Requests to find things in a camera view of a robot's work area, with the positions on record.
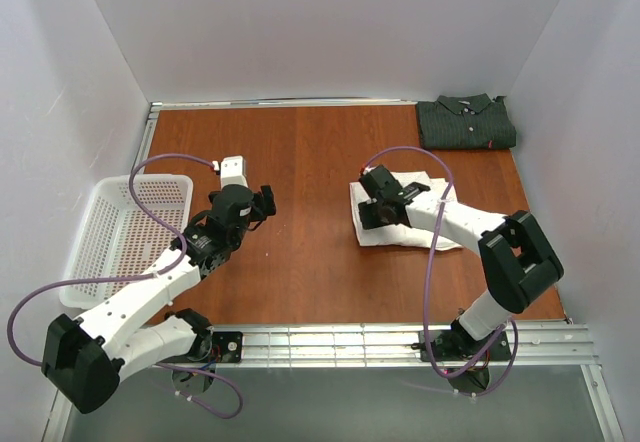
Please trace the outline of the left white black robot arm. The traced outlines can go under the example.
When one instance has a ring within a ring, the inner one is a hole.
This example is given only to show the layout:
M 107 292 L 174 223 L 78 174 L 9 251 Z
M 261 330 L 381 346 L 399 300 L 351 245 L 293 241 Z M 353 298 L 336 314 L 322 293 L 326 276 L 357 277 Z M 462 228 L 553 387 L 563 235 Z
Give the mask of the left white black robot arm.
M 211 208 L 192 218 L 144 280 L 76 318 L 60 315 L 47 329 L 41 371 L 82 414 L 106 403 L 137 372 L 176 357 L 200 362 L 215 354 L 212 325 L 192 309 L 149 319 L 226 263 L 249 231 L 275 215 L 270 186 L 230 184 L 209 196 Z

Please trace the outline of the dark green shirt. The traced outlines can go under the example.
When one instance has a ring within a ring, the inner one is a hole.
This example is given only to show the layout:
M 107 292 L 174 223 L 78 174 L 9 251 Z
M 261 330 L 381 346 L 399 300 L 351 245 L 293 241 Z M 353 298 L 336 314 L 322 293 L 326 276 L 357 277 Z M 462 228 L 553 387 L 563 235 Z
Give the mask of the dark green shirt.
M 505 150 L 516 146 L 517 132 L 504 96 L 439 96 L 419 101 L 416 116 L 426 150 Z

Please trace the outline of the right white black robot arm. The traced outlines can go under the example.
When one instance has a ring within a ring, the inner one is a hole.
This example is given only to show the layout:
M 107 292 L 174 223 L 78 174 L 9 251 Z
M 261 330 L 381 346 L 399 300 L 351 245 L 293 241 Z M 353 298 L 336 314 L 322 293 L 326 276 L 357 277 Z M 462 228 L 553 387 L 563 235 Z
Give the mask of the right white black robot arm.
M 449 201 L 424 183 L 401 184 L 384 166 L 365 170 L 359 183 L 367 194 L 358 204 L 365 229 L 402 225 L 436 232 L 481 259 L 486 290 L 431 343 L 448 357 L 476 354 L 499 326 L 524 312 L 564 275 L 528 211 L 503 215 Z

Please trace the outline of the white long sleeve shirt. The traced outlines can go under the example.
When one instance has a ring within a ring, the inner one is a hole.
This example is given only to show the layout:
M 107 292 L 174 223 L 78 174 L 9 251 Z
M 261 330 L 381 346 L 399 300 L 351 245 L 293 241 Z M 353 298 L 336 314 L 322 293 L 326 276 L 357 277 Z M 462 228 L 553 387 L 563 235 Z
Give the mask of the white long sleeve shirt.
M 447 187 L 445 178 L 430 178 L 425 171 L 393 172 L 392 175 L 406 186 L 412 182 L 427 185 L 432 192 L 441 194 Z M 356 238 L 361 247 L 404 246 L 428 249 L 431 247 L 433 233 L 427 230 L 409 228 L 404 225 L 389 225 L 374 229 L 365 229 L 359 217 L 358 204 L 365 202 L 368 196 L 359 182 L 349 184 L 352 221 Z

